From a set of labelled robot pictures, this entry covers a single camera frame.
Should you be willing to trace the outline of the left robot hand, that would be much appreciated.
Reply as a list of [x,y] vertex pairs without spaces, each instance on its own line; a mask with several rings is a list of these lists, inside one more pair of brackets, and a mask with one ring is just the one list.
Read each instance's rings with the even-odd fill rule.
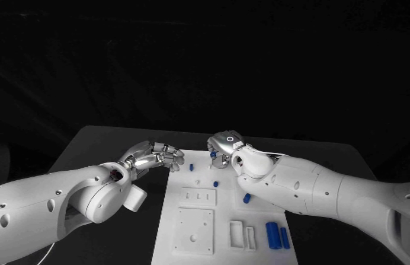
[[128,169],[131,180],[136,181],[151,168],[166,167],[172,173],[179,172],[185,153],[166,143],[144,141],[127,150],[118,163]]

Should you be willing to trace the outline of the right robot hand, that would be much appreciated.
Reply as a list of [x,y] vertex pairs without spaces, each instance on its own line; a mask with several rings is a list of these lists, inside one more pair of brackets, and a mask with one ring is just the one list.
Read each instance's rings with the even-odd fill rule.
[[208,139],[208,149],[210,152],[212,166],[225,169],[231,164],[235,151],[245,145],[242,135],[235,130],[218,132]]

